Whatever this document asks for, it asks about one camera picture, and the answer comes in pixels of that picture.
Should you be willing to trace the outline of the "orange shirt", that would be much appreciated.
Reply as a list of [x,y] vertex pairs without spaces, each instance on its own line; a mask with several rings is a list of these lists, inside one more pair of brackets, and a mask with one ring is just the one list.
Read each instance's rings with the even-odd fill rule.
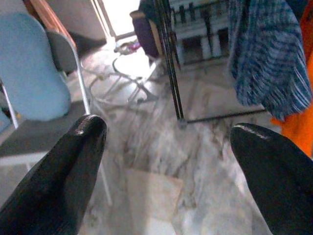
[[[303,38],[309,81],[313,92],[313,0],[305,3],[304,10],[298,12]],[[271,123],[281,127],[281,134],[289,138],[310,158],[313,153],[313,100],[307,110],[301,114],[288,116],[285,121],[274,118]]]

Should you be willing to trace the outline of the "blue white plaid shirt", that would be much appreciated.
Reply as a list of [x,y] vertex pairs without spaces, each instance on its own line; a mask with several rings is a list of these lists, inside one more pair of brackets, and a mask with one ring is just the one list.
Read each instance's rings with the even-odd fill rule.
[[273,117],[302,113],[312,101],[302,33],[286,0],[228,0],[229,62],[239,103]]

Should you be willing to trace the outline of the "white folding chair grey seat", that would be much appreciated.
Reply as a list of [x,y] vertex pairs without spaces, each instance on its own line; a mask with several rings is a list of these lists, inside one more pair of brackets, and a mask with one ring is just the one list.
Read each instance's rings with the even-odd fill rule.
[[78,118],[91,114],[91,93],[83,81],[77,50],[64,35],[52,31],[46,34],[56,68],[62,72],[77,71],[83,100],[72,103],[69,113],[61,118],[48,122],[18,121],[9,95],[5,94],[15,130],[0,145],[0,166],[24,165],[30,170]]

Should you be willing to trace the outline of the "light blue chair cushion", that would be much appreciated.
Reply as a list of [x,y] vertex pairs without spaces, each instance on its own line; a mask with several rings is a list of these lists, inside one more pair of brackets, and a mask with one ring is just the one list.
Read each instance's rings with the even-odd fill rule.
[[70,92],[46,32],[28,14],[0,15],[0,79],[14,110],[28,120],[49,121],[70,110]]

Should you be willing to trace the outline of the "white slatted shelf unit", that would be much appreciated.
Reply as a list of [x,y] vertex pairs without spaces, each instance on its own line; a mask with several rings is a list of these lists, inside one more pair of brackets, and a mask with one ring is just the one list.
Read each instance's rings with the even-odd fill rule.
[[184,64],[183,42],[199,38],[204,60],[222,56],[220,34],[227,30],[228,0],[169,0],[179,62]]

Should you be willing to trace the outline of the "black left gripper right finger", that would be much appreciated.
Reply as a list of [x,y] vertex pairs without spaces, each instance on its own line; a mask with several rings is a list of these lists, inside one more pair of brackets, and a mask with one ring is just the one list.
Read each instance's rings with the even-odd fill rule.
[[313,235],[313,160],[262,126],[234,125],[234,156],[273,235]]

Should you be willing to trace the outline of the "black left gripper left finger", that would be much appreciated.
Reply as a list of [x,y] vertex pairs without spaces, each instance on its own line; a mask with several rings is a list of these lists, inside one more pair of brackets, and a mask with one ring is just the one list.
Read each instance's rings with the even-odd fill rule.
[[0,235],[78,235],[106,136],[100,116],[80,117],[0,208]]

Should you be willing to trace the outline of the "dark purple upholstered stool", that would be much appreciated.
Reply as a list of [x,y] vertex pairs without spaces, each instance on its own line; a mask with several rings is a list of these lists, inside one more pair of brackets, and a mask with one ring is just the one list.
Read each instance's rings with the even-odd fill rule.
[[162,45],[156,24],[139,10],[131,12],[130,17],[132,18],[134,32],[145,54],[152,58],[162,56]]

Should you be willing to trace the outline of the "black metal clothes rack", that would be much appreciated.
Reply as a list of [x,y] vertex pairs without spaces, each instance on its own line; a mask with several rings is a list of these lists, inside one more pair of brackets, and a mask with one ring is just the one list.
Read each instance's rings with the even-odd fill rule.
[[246,111],[240,113],[232,113],[227,115],[215,116],[215,117],[203,117],[198,119],[187,120],[184,118],[183,108],[179,93],[179,86],[176,77],[176,70],[174,66],[173,56],[172,56],[172,47],[173,43],[170,41],[170,34],[172,33],[170,27],[170,11],[165,8],[165,2],[168,0],[154,0],[156,7],[156,15],[159,21],[159,29],[161,33],[161,41],[164,49],[167,71],[170,81],[170,86],[172,90],[173,103],[176,111],[176,117],[181,127],[186,126],[187,124],[199,123],[199,122],[210,122],[214,120],[221,120],[225,118],[236,118],[243,117],[248,115],[256,115],[265,113],[266,110],[259,109],[253,111]]

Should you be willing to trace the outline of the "brown wooden plank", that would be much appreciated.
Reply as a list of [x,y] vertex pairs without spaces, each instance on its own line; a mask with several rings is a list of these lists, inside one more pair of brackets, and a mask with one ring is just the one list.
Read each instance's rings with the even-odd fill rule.
[[76,48],[73,38],[46,0],[23,0],[23,3],[28,13],[43,23],[47,30],[63,34]]

